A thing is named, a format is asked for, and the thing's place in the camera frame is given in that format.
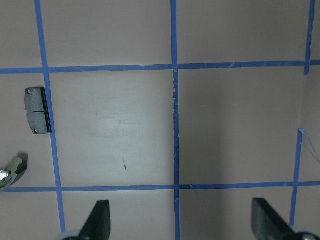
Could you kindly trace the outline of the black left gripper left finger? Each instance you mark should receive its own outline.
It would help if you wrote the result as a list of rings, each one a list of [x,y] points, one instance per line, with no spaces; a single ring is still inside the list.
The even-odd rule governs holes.
[[[80,230],[61,233],[57,240],[109,240],[111,236],[110,201],[96,202]]]

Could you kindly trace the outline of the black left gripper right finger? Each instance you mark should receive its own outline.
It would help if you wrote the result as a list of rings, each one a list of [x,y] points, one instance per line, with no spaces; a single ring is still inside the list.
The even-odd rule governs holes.
[[[314,233],[295,230],[264,198],[251,201],[251,231],[257,240],[318,240]]]

